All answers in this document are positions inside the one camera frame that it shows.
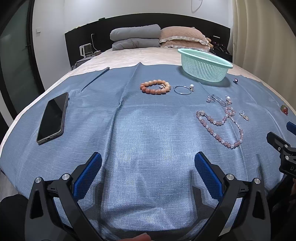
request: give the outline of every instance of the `phone screen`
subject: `phone screen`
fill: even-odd
[[[58,133],[62,128],[63,110],[68,93],[48,101],[39,127],[37,141]]]

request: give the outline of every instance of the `blue gripper pad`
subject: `blue gripper pad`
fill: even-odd
[[[296,125],[290,121],[287,123],[287,130],[296,135]]]
[[[102,156],[100,153],[94,153],[86,164],[78,166],[76,170],[84,167],[75,183],[73,184],[73,198],[75,201],[83,199],[91,186],[93,180],[102,166]]]
[[[211,168],[211,166],[215,165],[212,165],[202,152],[198,152],[195,155],[194,165],[205,186],[207,187],[211,197],[220,201],[220,199],[223,197],[223,185],[221,180]]]

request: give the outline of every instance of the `pink beaded necklace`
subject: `pink beaded necklace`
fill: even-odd
[[[235,110],[232,108],[232,107],[229,107],[227,106],[225,108],[225,113],[226,113],[226,116],[224,116],[223,120],[222,121],[215,121],[213,118],[211,118],[209,115],[207,115],[203,110],[201,111],[197,111],[196,112],[196,117],[198,118],[198,120],[200,121],[200,123],[208,130],[208,132],[216,138],[216,140],[218,140],[219,142],[221,142],[221,144],[223,144],[224,146],[228,147],[228,148],[235,148],[237,146],[239,146],[243,139],[244,139],[244,132],[243,130],[240,128],[240,126],[237,124],[237,122],[233,119],[233,116],[235,115]],[[216,125],[216,126],[222,126],[224,125],[224,123],[226,122],[227,118],[231,119],[233,121],[233,123],[238,127],[239,129],[239,133],[240,133],[240,139],[235,142],[234,144],[230,144],[228,143],[227,141],[224,141],[218,134],[216,134],[214,132],[213,129],[211,129],[207,122],[202,118],[202,116],[205,116],[207,118],[207,120],[212,123],[213,125]]]

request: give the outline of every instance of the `screw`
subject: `screw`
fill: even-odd
[[[42,180],[42,178],[38,177],[38,178],[35,179],[35,182],[39,183],[39,182],[41,182],[41,180]]]
[[[66,173],[66,174],[64,174],[64,175],[62,176],[62,179],[63,179],[63,180],[68,180],[69,177],[70,177],[70,175],[69,175],[68,173]]]
[[[261,183],[261,181],[260,181],[259,178],[255,178],[255,179],[254,179],[254,182],[255,182],[256,184],[260,184],[260,183]]]
[[[226,178],[228,179],[228,180],[233,180],[234,179],[234,175],[232,175],[232,174],[227,174],[226,175]]]

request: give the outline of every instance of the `white bedsheet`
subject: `white bedsheet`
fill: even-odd
[[[19,121],[21,116],[35,103],[37,103],[42,97],[44,97],[48,92],[62,83],[65,79],[70,76],[84,74],[88,72],[93,72],[96,70],[102,70],[106,67],[110,69],[113,68],[121,68],[121,67],[129,67],[135,66],[139,62],[144,65],[154,65],[154,64],[174,64],[174,65],[182,65],[181,64],[181,55],[177,52],[177,49],[172,48],[142,48],[142,49],[125,49],[119,51],[111,51],[108,50],[96,57],[93,57],[91,60],[85,62],[77,69],[70,71],[65,74],[62,78],[60,78],[57,82],[55,82],[50,88],[48,88],[42,95],[36,98],[31,104],[29,104],[25,109],[21,111],[9,127],[6,135],[4,136],[2,143],[0,145],[0,157],[2,153],[3,146],[13,130],[16,123]],[[233,69],[229,69],[228,73],[233,75],[242,75],[250,79],[254,79],[256,81],[261,81],[259,78],[249,73],[248,71],[238,67],[237,65],[233,65]],[[273,88],[269,85],[261,81],[266,87],[272,90],[279,98],[281,98],[286,105],[294,112],[296,115],[296,111],[292,108],[292,106]]]

